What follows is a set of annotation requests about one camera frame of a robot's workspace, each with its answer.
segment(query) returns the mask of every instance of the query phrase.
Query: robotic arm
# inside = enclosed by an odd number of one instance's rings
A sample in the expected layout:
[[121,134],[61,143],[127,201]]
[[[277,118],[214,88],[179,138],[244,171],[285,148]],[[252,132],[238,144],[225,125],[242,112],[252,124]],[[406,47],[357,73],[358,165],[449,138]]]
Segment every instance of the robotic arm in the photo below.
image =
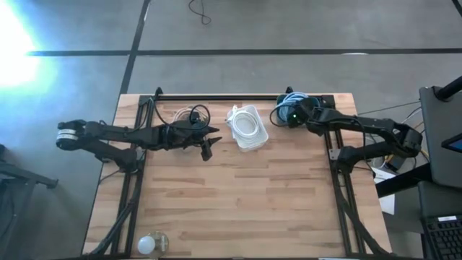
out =
[[287,116],[290,128],[305,124],[308,131],[322,136],[327,131],[346,129],[365,134],[377,134],[383,142],[364,147],[342,147],[331,150],[331,159],[336,161],[342,173],[351,173],[356,163],[385,155],[398,155],[403,158],[419,154],[422,135],[412,127],[396,123],[391,119],[347,116],[332,108],[320,108],[312,98],[297,102]]
[[67,151],[86,150],[95,154],[98,160],[114,160],[118,167],[128,173],[138,169],[136,150],[119,149],[101,140],[135,144],[151,151],[195,146],[202,148],[202,160],[207,161],[212,157],[210,147],[221,137],[206,139],[206,135],[219,129],[205,126],[199,120],[197,112],[191,118],[192,121],[176,121],[143,129],[108,126],[102,122],[83,120],[61,122],[58,125],[56,145]]

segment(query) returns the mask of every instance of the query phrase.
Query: keyboard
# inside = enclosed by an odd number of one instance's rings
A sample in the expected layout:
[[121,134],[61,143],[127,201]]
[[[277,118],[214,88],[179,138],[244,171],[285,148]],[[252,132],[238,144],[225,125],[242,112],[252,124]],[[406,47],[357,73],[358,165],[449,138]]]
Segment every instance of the keyboard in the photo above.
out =
[[462,260],[462,215],[422,220],[433,256],[438,260]]

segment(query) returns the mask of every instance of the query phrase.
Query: computer monitor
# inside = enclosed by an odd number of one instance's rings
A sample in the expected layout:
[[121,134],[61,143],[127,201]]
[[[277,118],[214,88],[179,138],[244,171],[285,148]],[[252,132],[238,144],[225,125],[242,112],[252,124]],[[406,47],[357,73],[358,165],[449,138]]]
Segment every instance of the computer monitor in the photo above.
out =
[[456,152],[462,152],[462,134],[458,134],[455,137],[443,141],[441,147]]

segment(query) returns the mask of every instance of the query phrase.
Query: black metal frame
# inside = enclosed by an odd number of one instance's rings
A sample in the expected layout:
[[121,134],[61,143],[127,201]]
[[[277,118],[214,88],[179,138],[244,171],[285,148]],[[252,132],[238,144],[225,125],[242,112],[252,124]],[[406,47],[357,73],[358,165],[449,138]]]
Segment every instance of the black metal frame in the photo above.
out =
[[[158,95],[158,101],[200,101],[200,100],[267,100],[267,101],[274,101],[276,102],[278,95]],[[152,124],[152,118],[154,116],[154,107],[151,103],[146,103],[145,101],[148,100],[151,96],[150,95],[141,95],[139,97],[139,107],[136,113],[136,120],[135,120],[135,127],[138,127],[141,118],[144,113],[144,106],[147,105],[146,112],[147,114],[147,126]],[[331,169],[331,176],[332,176],[332,184],[334,187],[334,194],[336,198],[336,205],[337,211],[339,214],[339,224],[341,228],[341,235],[343,239],[344,249],[346,253],[346,257],[356,257],[356,258],[370,258],[375,257],[375,259],[383,259],[383,257],[388,258],[391,257],[388,255],[388,252],[384,251],[378,243],[372,238],[372,236],[367,232],[364,225],[359,220],[359,215],[357,211],[356,200],[354,198],[354,190],[352,185],[351,176],[349,174],[342,174],[344,179],[344,187],[346,189],[347,199],[344,198],[341,185],[339,181],[340,173],[334,167],[334,161],[331,159],[329,155],[329,150],[333,148],[332,139],[331,139],[331,132],[324,134],[325,141],[326,141],[326,151],[327,151],[327,158],[329,160],[329,166]],[[341,132],[339,130],[335,131],[336,143],[337,147],[343,147],[343,139],[341,137]],[[72,259],[127,259],[131,256],[131,248],[134,240],[134,229],[136,225],[136,215],[138,211],[138,204],[139,198],[141,195],[141,184],[142,178],[144,173],[144,164],[146,160],[143,159],[140,164],[140,169],[136,175],[136,184],[134,189],[134,195],[130,199],[127,204],[127,197],[128,197],[128,188],[130,186],[130,180],[132,175],[126,174],[123,180],[123,188],[121,192],[121,200],[118,209],[118,217],[111,228],[105,241],[105,247],[103,251],[98,251],[96,253],[85,254],[77,258]],[[125,222],[128,214],[130,214],[130,220],[128,223],[128,232],[127,232],[127,239],[126,245],[124,248],[123,253],[118,252],[118,244],[120,242],[120,235],[121,235],[121,227],[122,224]],[[354,229],[355,229],[355,240],[357,242],[358,253],[352,251],[352,243],[349,238],[349,231],[347,225],[347,218],[352,221]],[[365,249],[365,242],[370,247],[371,251],[375,255],[369,255]],[[112,243],[112,247],[109,254],[104,254],[107,251],[108,245]]]

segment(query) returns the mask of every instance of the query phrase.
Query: small white object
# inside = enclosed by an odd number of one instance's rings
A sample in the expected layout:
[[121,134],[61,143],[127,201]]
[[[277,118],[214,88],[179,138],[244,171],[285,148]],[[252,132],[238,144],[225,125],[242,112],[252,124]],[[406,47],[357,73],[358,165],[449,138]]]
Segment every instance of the small white object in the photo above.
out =
[[[388,180],[389,178],[395,177],[395,175],[391,173],[387,173],[384,170],[380,170],[377,168],[372,167],[375,173],[375,183],[380,183],[384,180]],[[395,214],[395,194],[391,194],[388,196],[384,196],[383,198],[379,198],[380,201],[380,207],[382,208],[382,211],[385,213],[388,213],[390,215]]]
[[226,124],[231,128],[232,138],[241,152],[258,149],[268,141],[268,132],[254,105],[242,108],[234,105],[227,114]]
[[456,216],[447,216],[447,217],[438,217],[438,221],[449,221],[449,220],[457,220]]
[[156,247],[156,241],[150,235],[144,236],[138,241],[138,252],[144,255],[149,255]]

